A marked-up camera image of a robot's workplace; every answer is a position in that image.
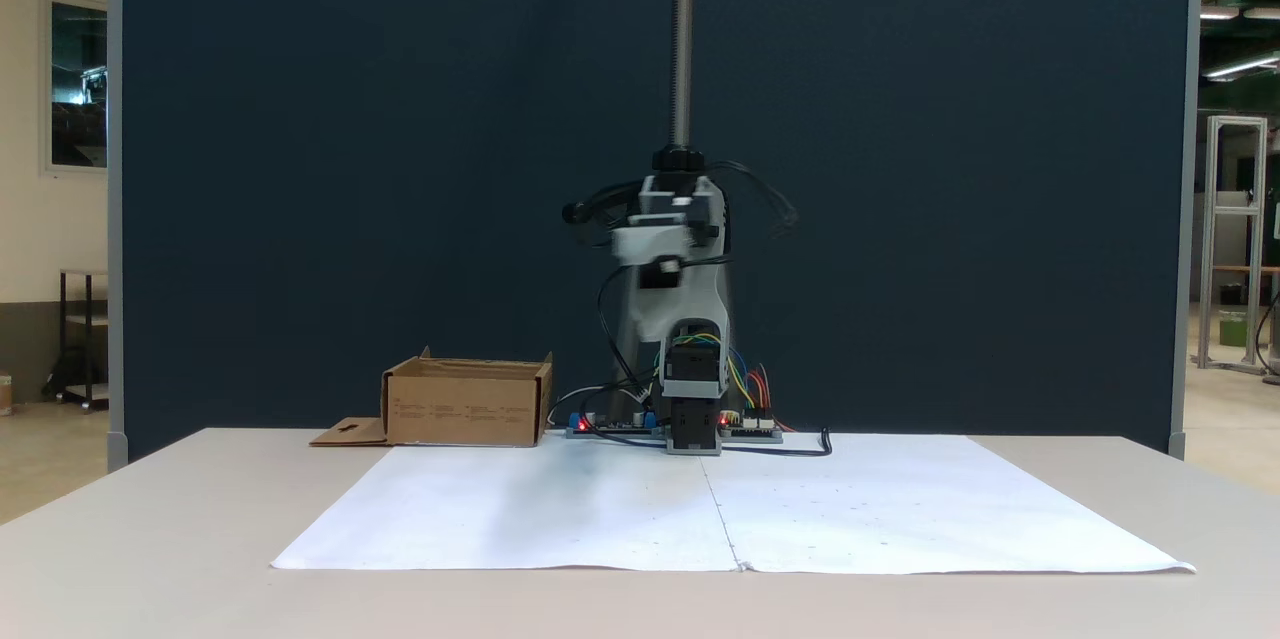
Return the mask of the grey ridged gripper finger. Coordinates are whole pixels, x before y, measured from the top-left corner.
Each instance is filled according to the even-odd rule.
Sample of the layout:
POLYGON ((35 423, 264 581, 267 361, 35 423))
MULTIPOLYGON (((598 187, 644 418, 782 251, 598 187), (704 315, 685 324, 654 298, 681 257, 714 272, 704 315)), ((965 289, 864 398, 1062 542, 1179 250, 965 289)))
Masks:
POLYGON ((637 268, 664 259, 686 259, 692 248, 684 224, 621 225, 611 233, 612 254, 620 266, 637 268))

